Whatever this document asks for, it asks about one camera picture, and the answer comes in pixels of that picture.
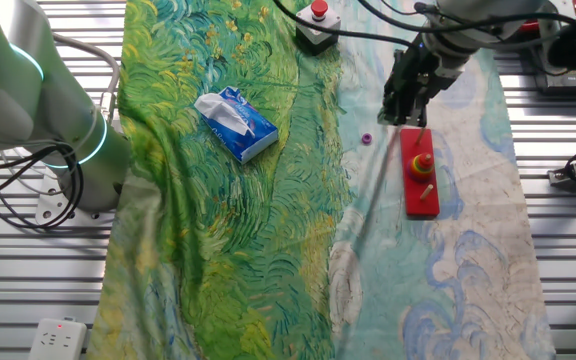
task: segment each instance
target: wrinkled cloth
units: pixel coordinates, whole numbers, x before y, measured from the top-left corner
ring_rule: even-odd
[[[553,359],[492,54],[431,101],[441,213],[413,221],[398,131],[376,121],[395,46],[312,57],[294,31],[270,0],[128,0],[132,162],[87,358]],[[228,85],[279,129],[243,166],[193,108]]]

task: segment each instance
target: power strip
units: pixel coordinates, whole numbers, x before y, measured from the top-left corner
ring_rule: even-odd
[[[42,319],[28,360],[78,360],[86,325],[70,320]]]

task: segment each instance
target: white bracket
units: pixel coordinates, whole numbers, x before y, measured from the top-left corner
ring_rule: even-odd
[[[54,193],[59,191],[57,180],[45,176],[41,184],[41,191]],[[64,207],[68,204],[68,199],[63,194],[57,195],[39,195],[37,212],[35,219],[38,224],[46,224],[58,216]],[[70,219],[66,220],[61,226],[66,227],[97,227],[109,226],[115,218],[115,212],[89,213],[80,209],[75,209]]]

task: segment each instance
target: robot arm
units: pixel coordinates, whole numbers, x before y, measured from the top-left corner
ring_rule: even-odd
[[[428,5],[421,3],[417,3],[415,8],[429,17],[430,21],[425,27],[436,28],[459,24],[451,19],[474,22],[499,16],[530,14],[545,3],[545,0],[438,0],[432,11],[429,11]],[[542,9],[557,11],[552,6]],[[544,24],[544,28],[558,28],[555,21],[540,23]],[[395,64],[384,86],[379,122],[425,127],[426,104],[439,91],[448,89],[455,82],[481,44],[499,43],[512,36],[522,24],[523,21],[514,21],[486,29],[419,33],[413,41],[415,49],[395,53]],[[542,36],[552,35],[552,31],[542,33]]]
[[[75,152],[85,183],[81,209],[117,205],[130,156],[128,142],[108,125],[61,60],[39,5],[0,0],[0,150],[24,146],[35,153],[49,141],[67,143]],[[70,187],[60,154],[43,161],[62,188]]]

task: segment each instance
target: emergency stop button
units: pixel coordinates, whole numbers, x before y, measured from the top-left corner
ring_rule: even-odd
[[[315,0],[310,5],[310,10],[312,10],[313,20],[321,21],[326,17],[326,11],[328,11],[328,3],[324,0]]]

